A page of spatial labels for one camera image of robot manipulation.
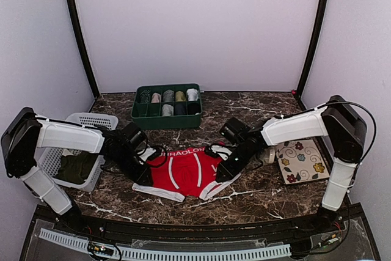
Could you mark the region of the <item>red boxer briefs white trim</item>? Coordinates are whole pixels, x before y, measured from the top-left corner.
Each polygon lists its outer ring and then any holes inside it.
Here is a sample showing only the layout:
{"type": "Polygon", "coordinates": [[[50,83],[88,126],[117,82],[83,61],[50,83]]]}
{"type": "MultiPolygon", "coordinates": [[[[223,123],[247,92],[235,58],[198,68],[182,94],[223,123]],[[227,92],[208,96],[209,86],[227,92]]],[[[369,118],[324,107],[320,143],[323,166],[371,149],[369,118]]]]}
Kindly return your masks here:
{"type": "Polygon", "coordinates": [[[205,152],[205,147],[169,152],[162,166],[158,166],[160,158],[149,161],[153,166],[152,186],[134,183],[132,189],[176,202],[183,202],[188,196],[211,199],[239,179],[241,174],[231,180],[217,182],[217,166],[232,151],[216,144],[207,148],[211,150],[210,153],[205,152]]]}

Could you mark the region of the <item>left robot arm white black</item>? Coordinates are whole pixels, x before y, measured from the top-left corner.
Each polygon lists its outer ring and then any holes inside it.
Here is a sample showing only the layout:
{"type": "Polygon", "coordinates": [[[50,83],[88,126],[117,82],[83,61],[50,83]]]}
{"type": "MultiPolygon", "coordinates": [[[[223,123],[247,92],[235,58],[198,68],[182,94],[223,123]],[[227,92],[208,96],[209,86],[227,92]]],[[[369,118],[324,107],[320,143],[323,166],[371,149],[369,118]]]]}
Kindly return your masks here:
{"type": "Polygon", "coordinates": [[[138,185],[151,186],[152,169],[146,159],[153,149],[137,152],[146,140],[145,133],[130,123],[119,129],[118,118],[107,114],[74,113],[67,120],[40,116],[30,107],[23,108],[1,136],[1,150],[9,177],[21,179],[57,215],[73,234],[86,229],[86,220],[60,187],[59,181],[35,159],[37,149],[69,149],[97,154],[114,161],[120,170],[138,185]]]}

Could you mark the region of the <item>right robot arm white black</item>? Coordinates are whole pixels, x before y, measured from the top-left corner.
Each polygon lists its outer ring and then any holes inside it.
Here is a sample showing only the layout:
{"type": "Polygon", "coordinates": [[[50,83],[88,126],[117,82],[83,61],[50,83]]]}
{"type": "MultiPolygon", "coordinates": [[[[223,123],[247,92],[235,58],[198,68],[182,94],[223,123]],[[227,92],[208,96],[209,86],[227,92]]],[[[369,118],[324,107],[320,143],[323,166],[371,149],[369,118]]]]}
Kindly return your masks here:
{"type": "Polygon", "coordinates": [[[226,182],[237,176],[256,153],[288,141],[307,138],[328,138],[333,151],[331,175],[321,201],[322,211],[312,219],[312,228],[324,233],[334,225],[335,214],[346,193],[354,184],[359,166],[372,148],[366,145],[367,123],[357,112],[373,114],[364,106],[346,101],[340,95],[311,109],[270,117],[255,125],[246,125],[235,117],[220,130],[221,135],[234,145],[232,153],[217,167],[217,182],[226,182]]]}

